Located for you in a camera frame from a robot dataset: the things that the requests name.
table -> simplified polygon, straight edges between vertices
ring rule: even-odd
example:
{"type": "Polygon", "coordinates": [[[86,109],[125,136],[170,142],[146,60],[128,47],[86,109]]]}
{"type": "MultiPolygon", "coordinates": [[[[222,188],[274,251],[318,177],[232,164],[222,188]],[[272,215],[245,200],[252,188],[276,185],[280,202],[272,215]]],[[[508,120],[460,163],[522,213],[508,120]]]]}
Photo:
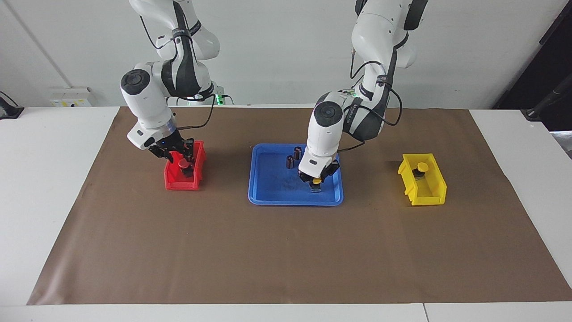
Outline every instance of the table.
{"type": "MultiPolygon", "coordinates": [[[[29,108],[19,120],[0,121],[0,321],[536,320],[527,312],[568,321],[572,316],[572,303],[24,307],[117,110],[29,108]],[[33,215],[36,209],[42,217],[33,215]]],[[[572,195],[572,181],[563,179],[572,178],[572,161],[542,124],[526,122],[518,111],[471,114],[572,285],[572,199],[565,197],[572,195]]]]}

wire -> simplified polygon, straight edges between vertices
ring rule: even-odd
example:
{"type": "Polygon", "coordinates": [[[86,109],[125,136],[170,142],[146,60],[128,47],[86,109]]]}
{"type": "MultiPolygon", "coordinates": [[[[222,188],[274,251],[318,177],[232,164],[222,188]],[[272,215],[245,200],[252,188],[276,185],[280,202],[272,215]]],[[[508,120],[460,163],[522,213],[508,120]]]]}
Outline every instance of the wire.
{"type": "Polygon", "coordinates": [[[222,98],[228,97],[228,98],[231,99],[232,105],[235,104],[235,101],[232,99],[232,96],[230,96],[230,95],[222,95],[221,97],[222,97],[222,98]]]}
{"type": "Polygon", "coordinates": [[[353,58],[352,58],[352,65],[351,65],[350,70],[349,70],[349,77],[350,77],[351,79],[356,78],[356,76],[358,75],[358,73],[359,73],[365,66],[367,66],[367,65],[369,65],[369,64],[378,64],[379,66],[381,66],[381,67],[383,68],[383,65],[382,65],[381,62],[375,61],[375,60],[370,60],[370,61],[366,61],[365,63],[363,63],[363,65],[360,66],[360,68],[357,69],[357,72],[352,75],[352,72],[353,72],[353,58]]]}
{"type": "MultiPolygon", "coordinates": [[[[211,94],[207,97],[205,97],[205,100],[208,99],[209,97],[213,98],[213,103],[210,106],[210,112],[209,112],[209,117],[207,117],[205,123],[203,123],[202,125],[198,125],[198,126],[186,126],[186,127],[178,127],[177,130],[182,131],[184,129],[192,129],[192,128],[203,128],[205,127],[207,124],[209,124],[210,121],[210,117],[213,115],[213,110],[215,109],[215,101],[216,101],[216,97],[214,94],[211,94]]],[[[196,101],[196,100],[191,100],[191,99],[186,99],[184,97],[179,97],[179,99],[181,100],[185,100],[185,101],[196,101]]]]}
{"type": "Polygon", "coordinates": [[[361,147],[361,146],[364,145],[365,143],[366,143],[366,141],[360,141],[360,143],[359,143],[358,145],[353,146],[353,147],[351,147],[351,148],[338,150],[337,153],[352,151],[352,150],[354,150],[354,149],[357,149],[357,148],[361,147]]]}
{"type": "Polygon", "coordinates": [[[149,42],[151,43],[151,46],[153,46],[153,48],[159,50],[162,49],[163,47],[167,46],[167,44],[169,44],[173,39],[169,39],[169,41],[167,41],[166,43],[164,43],[163,45],[157,47],[155,45],[155,43],[153,42],[153,40],[151,39],[151,35],[149,34],[149,31],[147,30],[147,26],[145,25],[145,21],[143,20],[142,16],[139,16],[139,18],[141,18],[141,23],[143,24],[143,28],[145,29],[145,33],[147,34],[147,38],[149,39],[149,42]]]}
{"type": "Polygon", "coordinates": [[[175,59],[177,59],[178,56],[177,42],[175,41],[175,39],[173,39],[173,43],[175,44],[175,56],[173,56],[173,58],[170,59],[171,63],[173,63],[173,61],[175,61],[175,59]]]}
{"type": "MultiPolygon", "coordinates": [[[[185,27],[186,27],[187,30],[190,31],[189,22],[187,21],[185,15],[183,15],[183,17],[185,17],[185,27]]],[[[185,34],[185,35],[181,35],[181,36],[185,36],[185,37],[188,37],[188,38],[189,38],[189,40],[190,40],[190,49],[193,51],[194,60],[197,61],[197,54],[194,52],[193,37],[190,36],[190,35],[186,35],[186,34],[185,34]]]]}
{"type": "Polygon", "coordinates": [[[4,96],[6,96],[6,97],[7,97],[9,100],[11,100],[11,101],[12,101],[12,103],[14,103],[14,105],[16,105],[16,106],[20,106],[20,105],[18,105],[18,103],[16,103],[16,101],[15,101],[15,100],[13,100],[13,99],[12,99],[12,97],[10,97],[10,96],[9,96],[8,94],[6,94],[5,92],[2,92],[2,91],[0,91],[0,94],[2,94],[2,95],[4,95],[4,96]]]}
{"type": "Polygon", "coordinates": [[[351,88],[356,87],[356,85],[358,85],[358,83],[362,81],[362,79],[363,79],[364,76],[365,76],[365,75],[362,75],[362,76],[357,80],[357,82],[356,82],[351,88]]]}
{"type": "Polygon", "coordinates": [[[396,126],[397,124],[399,124],[399,121],[401,121],[401,116],[403,114],[403,101],[401,100],[401,97],[391,88],[389,87],[390,91],[397,97],[397,100],[399,101],[399,116],[397,116],[397,120],[395,120],[394,123],[386,120],[383,116],[379,115],[379,113],[377,113],[376,111],[374,111],[373,109],[369,108],[369,107],[365,107],[365,106],[358,106],[358,108],[363,108],[368,110],[370,113],[373,113],[378,119],[380,119],[382,122],[386,123],[389,126],[396,126]]]}
{"type": "Polygon", "coordinates": [[[189,99],[189,98],[187,98],[187,97],[177,97],[177,101],[175,102],[175,105],[178,105],[178,101],[179,101],[179,100],[184,100],[184,101],[187,101],[187,102],[204,102],[206,99],[208,99],[209,97],[212,97],[213,95],[214,95],[214,94],[211,94],[211,95],[209,95],[209,96],[207,96],[207,97],[205,97],[205,98],[203,98],[203,99],[200,99],[200,100],[198,100],[198,99],[189,99]]]}
{"type": "MultiPolygon", "coordinates": [[[[391,123],[389,121],[387,121],[383,116],[379,115],[379,113],[377,113],[376,111],[374,111],[371,108],[359,105],[358,108],[363,108],[368,110],[370,113],[373,113],[377,118],[379,118],[382,122],[386,123],[389,126],[396,126],[397,124],[399,124],[399,121],[401,121],[401,116],[403,114],[403,101],[401,100],[401,97],[399,96],[399,94],[397,94],[393,88],[391,88],[389,85],[386,85],[389,87],[390,91],[397,97],[397,100],[399,101],[399,116],[397,117],[397,120],[395,120],[394,123],[391,123]]],[[[348,106],[344,109],[344,114],[351,108],[352,106],[348,106]]],[[[366,142],[365,141],[360,141],[360,143],[356,146],[353,146],[351,148],[346,148],[346,149],[342,149],[342,150],[338,150],[337,153],[341,153],[341,152],[346,152],[346,151],[351,151],[354,149],[357,149],[361,146],[363,146],[366,142]]]]}

power socket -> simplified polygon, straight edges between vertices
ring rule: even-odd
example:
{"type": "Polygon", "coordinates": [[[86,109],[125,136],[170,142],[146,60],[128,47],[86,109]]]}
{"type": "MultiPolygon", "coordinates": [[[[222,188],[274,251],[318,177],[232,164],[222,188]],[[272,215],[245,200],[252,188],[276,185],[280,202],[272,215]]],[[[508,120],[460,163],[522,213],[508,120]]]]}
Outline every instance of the power socket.
{"type": "Polygon", "coordinates": [[[91,107],[93,96],[87,88],[57,90],[50,97],[54,107],[91,107]]]}

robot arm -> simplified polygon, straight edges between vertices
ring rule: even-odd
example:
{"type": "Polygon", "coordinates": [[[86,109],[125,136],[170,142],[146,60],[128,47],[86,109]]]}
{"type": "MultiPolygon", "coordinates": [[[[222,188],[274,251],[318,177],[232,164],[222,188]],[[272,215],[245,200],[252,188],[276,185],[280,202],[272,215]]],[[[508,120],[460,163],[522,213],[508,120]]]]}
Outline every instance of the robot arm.
{"type": "Polygon", "coordinates": [[[322,96],[308,126],[306,151],[299,165],[300,178],[313,191],[339,165],[334,159],[342,132],[365,142],[378,136],[384,124],[395,67],[409,67],[415,52],[405,46],[408,30],[422,20],[427,0],[357,0],[357,23],[352,44],[366,62],[364,79],[350,92],[322,96]]]}
{"type": "Polygon", "coordinates": [[[139,149],[149,149],[159,158],[173,160],[178,151],[187,161],[193,158],[192,140],[179,134],[165,96],[206,99],[214,83],[198,59],[218,56],[218,39],[198,20],[189,0],[129,0],[141,19],[150,19],[171,30],[157,40],[163,62],[140,63],[121,80],[121,92],[138,122],[128,133],[139,149]]]}

blue tray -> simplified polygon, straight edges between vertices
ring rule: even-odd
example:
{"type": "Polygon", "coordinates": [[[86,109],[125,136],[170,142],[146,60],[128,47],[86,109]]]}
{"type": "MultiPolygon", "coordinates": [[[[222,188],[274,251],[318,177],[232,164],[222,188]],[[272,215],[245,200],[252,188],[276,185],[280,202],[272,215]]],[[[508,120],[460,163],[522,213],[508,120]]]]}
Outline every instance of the blue tray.
{"type": "Polygon", "coordinates": [[[322,183],[322,191],[312,193],[308,183],[298,177],[298,164],[286,168],[286,157],[302,144],[258,144],[252,151],[248,198],[262,206],[338,206],[344,201],[341,174],[338,170],[322,183]]]}

